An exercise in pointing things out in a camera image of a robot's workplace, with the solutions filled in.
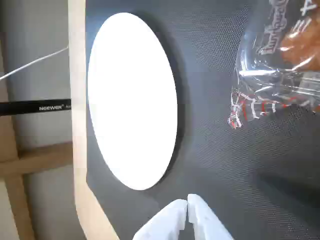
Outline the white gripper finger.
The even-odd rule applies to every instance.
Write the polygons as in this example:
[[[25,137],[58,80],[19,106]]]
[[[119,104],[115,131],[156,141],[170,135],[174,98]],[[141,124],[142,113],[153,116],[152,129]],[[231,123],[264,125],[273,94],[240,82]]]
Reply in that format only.
[[[178,240],[185,229],[188,202],[176,199],[161,209],[133,236],[133,240]]]
[[[195,240],[233,240],[207,202],[197,194],[187,196],[188,221],[193,225]]]

